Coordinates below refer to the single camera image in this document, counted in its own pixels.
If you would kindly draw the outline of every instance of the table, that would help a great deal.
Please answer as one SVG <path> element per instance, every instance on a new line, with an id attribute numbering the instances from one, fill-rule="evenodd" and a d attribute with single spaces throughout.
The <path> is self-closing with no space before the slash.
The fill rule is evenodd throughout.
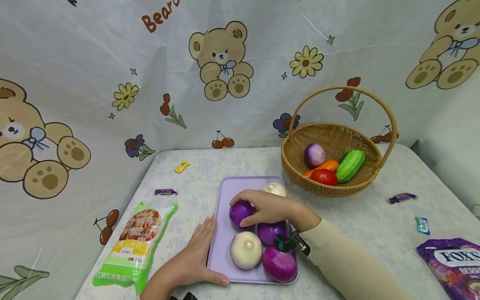
<path id="1" fill-rule="evenodd" d="M 382 153 L 386 146 L 379 145 Z M 175 173 L 173 169 L 183 160 L 191 165 L 183 173 Z M 279 147 L 165 151 L 152 162 L 76 300 L 135 299 L 133 287 L 93 287 L 91 282 L 140 201 L 162 207 L 179 205 L 155 252 L 152 275 L 187 244 L 197 224 L 214 212 L 220 181 L 226 176 L 242 175 L 283 177 L 290 197 L 300 199 L 366 247 L 418 299 L 449 299 L 415 252 L 419 244 L 427 239 L 454 237 L 480 244 L 480 222 L 413 151 L 402 145 L 395 145 L 386 165 L 369 187 L 343 199 L 323 198 L 292 183 L 283 172 Z M 179 194 L 153 197 L 158 188 L 173 188 Z M 402 192 L 420 198 L 387 204 L 388 197 Z M 432 235 L 417 232 L 415 216 L 428 218 Z M 178 289 L 173 295 L 182 299 L 191 291 L 199 300 L 343 299 L 316 267 L 303 255 L 298 257 L 300 277 L 291 286 L 231 284 L 229 288 L 222 288 L 197 284 Z"/>

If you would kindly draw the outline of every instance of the purple snack bag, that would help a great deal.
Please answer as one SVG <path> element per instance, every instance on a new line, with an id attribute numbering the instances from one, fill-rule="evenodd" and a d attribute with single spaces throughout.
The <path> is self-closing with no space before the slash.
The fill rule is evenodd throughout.
<path id="1" fill-rule="evenodd" d="M 480 246 L 464 239 L 427 240 L 417 247 L 452 300 L 480 300 Z"/>

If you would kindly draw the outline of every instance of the basket handle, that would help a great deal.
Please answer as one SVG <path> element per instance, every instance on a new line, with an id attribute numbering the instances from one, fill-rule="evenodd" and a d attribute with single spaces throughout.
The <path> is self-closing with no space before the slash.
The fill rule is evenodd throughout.
<path id="1" fill-rule="evenodd" d="M 364 95 L 367 95 L 368 97 L 372 98 L 373 100 L 377 101 L 378 104 L 380 104 L 382 106 L 382 108 L 385 110 L 385 112 L 387 113 L 388 115 L 388 118 L 390 119 L 390 124 L 392 125 L 392 140 L 390 141 L 390 144 L 387 148 L 387 151 L 385 152 L 384 154 L 384 157 L 382 158 L 382 160 L 380 161 L 380 163 L 378 164 L 378 166 L 376 167 L 378 170 L 380 170 L 385 162 L 387 161 L 387 158 L 388 156 L 390 155 L 390 153 L 392 152 L 392 149 L 393 149 L 393 146 L 395 145 L 395 142 L 396 142 L 396 135 L 397 135 L 397 127 L 396 127 L 396 120 L 395 120 L 395 116 L 393 115 L 393 112 L 392 110 L 388 107 L 388 105 L 383 101 L 381 100 L 379 97 L 377 97 L 376 95 L 370 93 L 369 91 L 366 91 L 362 88 L 359 88 L 359 87 L 356 87 L 356 86 L 349 86 L 349 85 L 339 85 L 339 86 L 330 86 L 330 87 L 326 87 L 326 88 L 323 88 L 323 89 L 320 89 L 316 92 L 313 92 L 311 93 L 310 95 L 308 95 L 305 100 L 303 100 L 298 106 L 297 108 L 295 109 L 295 111 L 293 112 L 293 116 L 292 116 L 292 120 L 295 120 L 296 116 L 297 116 L 297 113 L 298 111 L 300 110 L 300 108 L 305 104 L 305 102 L 307 102 L 308 100 L 310 100 L 311 98 L 313 98 L 314 96 L 320 94 L 320 93 L 323 93 L 323 92 L 326 92 L 326 91 L 331 91 L 331 90 L 337 90 L 337 89 L 342 89 L 342 90 L 352 90 L 352 91 L 357 91 L 357 92 L 360 92 Z M 295 122 L 290 122 L 290 127 L 288 129 L 288 136 L 291 136 L 292 135 L 292 131 L 293 131 L 293 124 L 295 124 Z"/>

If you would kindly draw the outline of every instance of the food package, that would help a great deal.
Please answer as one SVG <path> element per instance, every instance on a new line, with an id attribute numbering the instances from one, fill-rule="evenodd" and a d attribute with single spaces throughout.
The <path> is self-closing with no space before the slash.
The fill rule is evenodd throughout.
<path id="1" fill-rule="evenodd" d="M 140 202 L 92 284 L 134 285 L 140 294 L 148 280 L 153 253 L 177 209 L 177 205 L 162 209 Z"/>
<path id="2" fill-rule="evenodd" d="M 452 300 L 480 300 L 480 246 L 464 239 L 427 240 L 417 247 Z"/>

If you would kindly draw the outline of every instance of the toy carrot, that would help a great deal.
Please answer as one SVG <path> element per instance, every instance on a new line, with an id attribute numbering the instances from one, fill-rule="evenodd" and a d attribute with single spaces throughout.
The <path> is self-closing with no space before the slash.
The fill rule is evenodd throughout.
<path id="1" fill-rule="evenodd" d="M 335 172 L 336 169 L 338 169 L 338 163 L 334 160 L 326 161 L 323 164 L 316 167 L 315 169 L 305 172 L 303 175 L 307 178 L 310 178 L 313 171 L 318 170 L 318 169 L 327 169 L 327 170 L 330 170 L 332 172 Z"/>

